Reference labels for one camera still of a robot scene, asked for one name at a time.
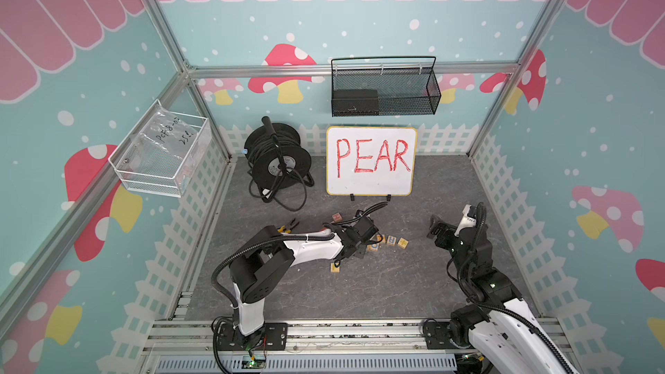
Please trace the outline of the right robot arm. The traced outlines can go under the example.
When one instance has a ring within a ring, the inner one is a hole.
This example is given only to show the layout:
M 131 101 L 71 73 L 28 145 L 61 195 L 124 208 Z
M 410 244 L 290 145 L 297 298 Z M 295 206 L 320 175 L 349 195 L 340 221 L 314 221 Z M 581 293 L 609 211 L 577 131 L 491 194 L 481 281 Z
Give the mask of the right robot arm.
M 500 373 L 577 372 L 516 285 L 495 267 L 487 218 L 483 203 L 466 205 L 457 225 L 431 217 L 428 237 L 450 253 L 447 275 L 468 303 L 453 311 L 447 322 L 424 321 L 428 348 L 475 350 L 488 369 Z

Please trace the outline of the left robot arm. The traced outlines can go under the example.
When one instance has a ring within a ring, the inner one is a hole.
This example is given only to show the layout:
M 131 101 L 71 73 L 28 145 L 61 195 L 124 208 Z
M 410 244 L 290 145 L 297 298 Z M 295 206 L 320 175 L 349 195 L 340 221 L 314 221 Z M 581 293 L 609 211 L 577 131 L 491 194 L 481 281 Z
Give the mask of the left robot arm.
M 211 273 L 211 286 L 230 301 L 232 327 L 244 337 L 263 330 L 265 299 L 292 267 L 310 261 L 339 264 L 380 243 L 371 214 L 387 205 L 382 201 L 350 219 L 324 223 L 318 232 L 283 233 L 274 225 L 261 229 Z

